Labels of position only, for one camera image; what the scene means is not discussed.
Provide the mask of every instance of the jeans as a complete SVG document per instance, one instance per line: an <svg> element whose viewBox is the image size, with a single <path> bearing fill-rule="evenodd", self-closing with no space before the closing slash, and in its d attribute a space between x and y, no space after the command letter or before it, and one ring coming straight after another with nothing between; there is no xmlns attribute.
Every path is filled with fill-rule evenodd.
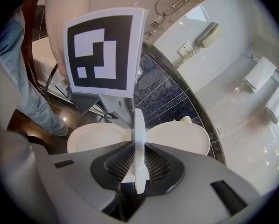
<svg viewBox="0 0 279 224"><path fill-rule="evenodd" d="M24 27L23 13L19 10L7 22L0 34L1 65L16 88L22 93L22 101L17 106L17 109L47 132L63 136L67 131L65 123L53 113L44 97L27 78L21 53Z"/></svg>

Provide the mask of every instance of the telephone handset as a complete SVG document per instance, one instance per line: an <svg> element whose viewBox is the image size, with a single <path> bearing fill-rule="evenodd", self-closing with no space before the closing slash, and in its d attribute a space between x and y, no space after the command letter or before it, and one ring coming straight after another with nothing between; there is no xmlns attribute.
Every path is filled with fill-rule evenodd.
<svg viewBox="0 0 279 224"><path fill-rule="evenodd" d="M221 26L212 22L202 34L195 39L196 47L190 51L186 51L186 55L175 65L176 69L180 68L183 63L188 61L196 53L200 51L201 48L206 48L210 46L218 37L221 35Z"/></svg>

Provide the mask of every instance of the dark wooden floor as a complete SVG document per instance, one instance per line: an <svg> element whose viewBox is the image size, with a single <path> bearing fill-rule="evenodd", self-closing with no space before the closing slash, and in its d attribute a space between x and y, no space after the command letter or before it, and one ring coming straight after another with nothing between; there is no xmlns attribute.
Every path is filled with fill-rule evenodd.
<svg viewBox="0 0 279 224"><path fill-rule="evenodd" d="M104 119L102 116L90 111L81 115L80 111L73 104L52 95L49 97L50 101L48 104L52 111L59 118L64 120L65 124L70 128L77 129L86 124L108 122L108 120ZM61 154L67 152L66 138L51 135L18 110L15 110L7 129L10 131L23 131L28 136L31 136L30 139L34 140L34 142L40 142L40 140L37 139L40 138L42 140L41 144L45 146L49 154Z"/></svg>

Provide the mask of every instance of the person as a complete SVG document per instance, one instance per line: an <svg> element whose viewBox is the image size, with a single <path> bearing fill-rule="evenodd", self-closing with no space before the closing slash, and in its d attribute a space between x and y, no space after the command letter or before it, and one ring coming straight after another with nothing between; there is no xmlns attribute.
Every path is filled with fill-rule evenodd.
<svg viewBox="0 0 279 224"><path fill-rule="evenodd" d="M63 28L69 20L90 12L90 0L46 0L45 11L52 53L60 74L67 77L63 52ZM56 136L69 136L72 129L53 113L44 97L27 78L21 54L23 38L24 17L19 8L0 33L0 63L22 93L22 100L17 109L47 132Z"/></svg>

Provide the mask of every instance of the toilet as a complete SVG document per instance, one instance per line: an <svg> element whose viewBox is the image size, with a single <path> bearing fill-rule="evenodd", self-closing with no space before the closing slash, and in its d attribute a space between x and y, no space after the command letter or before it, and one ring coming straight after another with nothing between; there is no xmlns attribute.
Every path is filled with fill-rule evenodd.
<svg viewBox="0 0 279 224"><path fill-rule="evenodd" d="M130 141L132 130L113 123L92 123L79 127L70 135L67 142L68 153L81 152L112 144ZM206 130L190 120L162 123L146 133L146 142L170 146L184 151L207 155L210 138ZM131 166L122 182L134 182L134 169Z"/></svg>

